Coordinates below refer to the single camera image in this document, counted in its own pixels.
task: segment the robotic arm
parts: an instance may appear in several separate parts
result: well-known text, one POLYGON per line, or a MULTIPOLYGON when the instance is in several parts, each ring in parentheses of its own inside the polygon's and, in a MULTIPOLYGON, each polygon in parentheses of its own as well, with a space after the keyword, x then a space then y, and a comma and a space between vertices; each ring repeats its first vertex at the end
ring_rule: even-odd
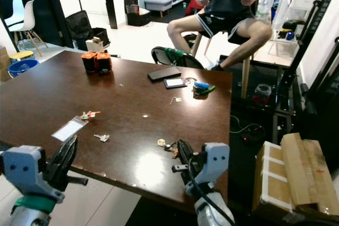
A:
POLYGON ((206 143, 194 152, 188 143, 178 141, 179 158, 183 165, 172 167, 181 172, 186 193, 196 200, 194 205, 199 226, 234 226, 234 217, 220 193, 214 190, 217 179, 228 168, 229 146, 206 143))
POLYGON ((87 185, 88 179, 67 176, 76 148, 74 136, 64 142, 48 164, 40 147, 21 146, 0 154, 0 172, 24 195, 16 201, 5 225, 48 225, 49 214, 63 202, 68 183, 87 185))

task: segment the wooden stool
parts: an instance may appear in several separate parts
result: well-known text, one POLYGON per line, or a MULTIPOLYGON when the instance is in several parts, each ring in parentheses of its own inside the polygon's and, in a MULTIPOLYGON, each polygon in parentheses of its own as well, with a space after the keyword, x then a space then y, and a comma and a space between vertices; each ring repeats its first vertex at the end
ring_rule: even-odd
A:
MULTIPOLYGON (((192 55, 195 57, 195 55, 197 54, 200 42, 201 42, 201 38, 202 38, 202 34, 198 33, 197 35, 197 39, 195 40, 195 44, 193 46, 192 49, 192 55)), ((249 40, 249 38, 245 38, 245 37, 240 37, 238 36, 236 33, 232 36, 231 39, 228 40, 228 42, 230 43, 234 43, 234 44, 238 44, 241 45, 245 42, 247 42, 249 40)), ((210 43, 212 41, 212 38, 210 38, 208 40, 206 49, 205 49, 205 53, 204 55, 206 55, 207 50, 210 46, 210 43)), ((245 59, 243 61, 243 80, 242 80, 242 99, 246 99, 246 95, 247 95, 247 89, 248 89, 248 80, 249 80, 249 67, 250 67, 251 61, 249 58, 245 59)))

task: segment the man's knee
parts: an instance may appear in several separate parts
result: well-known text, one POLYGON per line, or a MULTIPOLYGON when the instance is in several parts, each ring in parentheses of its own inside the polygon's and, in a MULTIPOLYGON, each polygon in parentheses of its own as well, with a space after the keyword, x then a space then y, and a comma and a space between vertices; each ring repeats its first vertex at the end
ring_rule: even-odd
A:
POLYGON ((178 26, 176 21, 169 22, 169 24, 167 26, 167 33, 168 33, 168 35, 171 36, 171 35, 174 35, 174 34, 178 34, 180 32, 181 32, 180 28, 179 28, 179 26, 178 26))
POLYGON ((262 26, 259 30, 256 31, 255 35, 252 38, 255 40, 255 43, 262 47, 264 46, 272 37, 272 29, 265 25, 262 26))

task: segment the man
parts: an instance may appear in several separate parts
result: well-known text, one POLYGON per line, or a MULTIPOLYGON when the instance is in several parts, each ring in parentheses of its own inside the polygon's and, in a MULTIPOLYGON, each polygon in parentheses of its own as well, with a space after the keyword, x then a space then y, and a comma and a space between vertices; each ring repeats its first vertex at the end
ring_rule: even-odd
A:
POLYGON ((225 70, 228 67, 250 57, 271 38, 271 28, 254 19, 251 5, 257 0, 197 0, 205 6, 198 14, 171 21, 167 27, 168 35, 174 47, 190 52, 188 44, 181 36, 182 32, 198 31, 212 37, 220 31, 228 31, 233 36, 249 38, 247 42, 234 50, 231 55, 212 70, 225 70))

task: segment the dark brown table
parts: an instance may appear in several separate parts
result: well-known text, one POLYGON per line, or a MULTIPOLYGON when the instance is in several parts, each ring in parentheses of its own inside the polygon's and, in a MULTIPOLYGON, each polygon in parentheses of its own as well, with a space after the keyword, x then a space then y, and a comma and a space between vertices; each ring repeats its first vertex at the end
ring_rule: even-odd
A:
MULTIPOLYGON (((195 151, 205 142, 229 142, 231 73, 181 68, 182 77, 216 85, 196 100, 191 88, 166 89, 147 73, 168 68, 113 59, 113 74, 88 76, 81 54, 64 51, 1 85, 1 142, 41 146, 51 156, 61 142, 51 135, 84 111, 100 111, 78 133, 71 170, 181 210, 193 211, 172 153, 157 145, 186 140, 195 151), (172 97, 182 102, 170 105, 172 97), (94 134, 110 134, 100 142, 94 134)), ((227 173, 217 187, 227 197, 227 173)))

